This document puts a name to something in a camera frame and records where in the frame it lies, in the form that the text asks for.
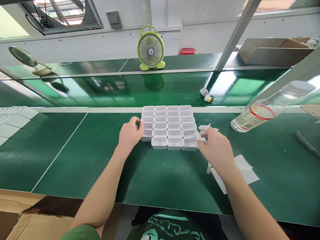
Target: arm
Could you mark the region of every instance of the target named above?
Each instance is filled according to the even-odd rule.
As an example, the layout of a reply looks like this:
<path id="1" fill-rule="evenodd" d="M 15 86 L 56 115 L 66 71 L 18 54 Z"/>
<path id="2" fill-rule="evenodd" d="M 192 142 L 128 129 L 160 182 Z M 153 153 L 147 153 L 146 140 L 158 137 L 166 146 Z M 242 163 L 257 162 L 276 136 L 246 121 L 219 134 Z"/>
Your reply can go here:
<path id="1" fill-rule="evenodd" d="M 70 229 L 82 224 L 101 228 L 107 221 L 113 209 L 123 165 L 143 135 L 144 124 L 141 122 L 138 129 L 136 121 L 139 122 L 140 119 L 132 117 L 130 122 L 122 126 L 118 146 L 81 204 Z"/>
<path id="2" fill-rule="evenodd" d="M 207 129 L 208 141 L 197 141 L 199 150 L 226 186 L 233 213 L 247 240 L 289 238 L 244 180 L 233 160 L 229 140 L 217 130 Z"/>

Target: bottle label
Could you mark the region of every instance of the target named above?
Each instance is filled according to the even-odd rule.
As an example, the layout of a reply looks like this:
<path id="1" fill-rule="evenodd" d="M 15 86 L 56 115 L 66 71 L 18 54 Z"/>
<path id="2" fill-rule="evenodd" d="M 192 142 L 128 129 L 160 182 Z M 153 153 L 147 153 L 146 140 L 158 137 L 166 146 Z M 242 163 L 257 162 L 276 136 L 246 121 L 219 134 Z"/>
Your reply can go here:
<path id="1" fill-rule="evenodd" d="M 257 104 L 257 105 L 254 105 L 254 108 L 263 108 L 264 111 L 267 111 L 269 112 L 269 114 L 270 113 L 272 114 L 272 118 L 276 116 L 275 112 L 268 106 Z M 242 128 L 244 130 L 251 130 L 252 128 L 257 127 L 260 124 L 267 122 L 272 118 L 265 118 L 256 114 L 252 110 L 252 106 L 251 106 L 247 110 L 245 110 L 243 113 L 241 113 L 238 117 L 236 117 L 234 119 L 234 122 L 239 128 Z"/>

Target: plastic bottle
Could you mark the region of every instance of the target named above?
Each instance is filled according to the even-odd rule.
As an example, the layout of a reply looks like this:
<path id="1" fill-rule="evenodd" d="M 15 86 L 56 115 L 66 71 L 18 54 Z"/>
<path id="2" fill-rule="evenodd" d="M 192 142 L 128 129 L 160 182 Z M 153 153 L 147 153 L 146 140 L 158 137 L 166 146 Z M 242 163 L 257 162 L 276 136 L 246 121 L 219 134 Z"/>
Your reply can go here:
<path id="1" fill-rule="evenodd" d="M 284 112 L 286 105 L 315 89 L 316 87 L 308 82 L 292 81 L 271 97 L 258 100 L 251 105 L 231 121 L 231 127 L 238 132 L 248 132 L 280 115 Z"/>

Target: green shirt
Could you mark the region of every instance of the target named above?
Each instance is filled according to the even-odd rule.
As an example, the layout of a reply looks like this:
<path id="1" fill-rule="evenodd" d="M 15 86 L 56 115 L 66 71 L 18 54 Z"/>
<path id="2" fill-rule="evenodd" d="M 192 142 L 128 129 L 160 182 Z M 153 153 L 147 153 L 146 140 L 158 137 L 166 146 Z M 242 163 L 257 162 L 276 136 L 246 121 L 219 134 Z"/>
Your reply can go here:
<path id="1" fill-rule="evenodd" d="M 66 232 L 60 240 L 100 240 L 89 225 L 80 225 Z M 143 224 L 132 227 L 128 240 L 211 240 L 211 238 L 177 210 L 163 210 Z"/>

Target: white tray stack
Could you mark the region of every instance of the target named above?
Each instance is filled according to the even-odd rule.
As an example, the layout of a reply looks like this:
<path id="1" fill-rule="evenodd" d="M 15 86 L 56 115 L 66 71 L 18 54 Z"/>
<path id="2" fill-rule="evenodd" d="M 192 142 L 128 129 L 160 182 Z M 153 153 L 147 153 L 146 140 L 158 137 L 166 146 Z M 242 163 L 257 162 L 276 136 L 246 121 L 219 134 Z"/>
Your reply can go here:
<path id="1" fill-rule="evenodd" d="M 197 125 L 190 105 L 144 106 L 141 115 L 141 141 L 151 142 L 154 149 L 198 150 Z"/>
<path id="2" fill-rule="evenodd" d="M 0 146 L 37 114 L 26 106 L 0 108 Z"/>

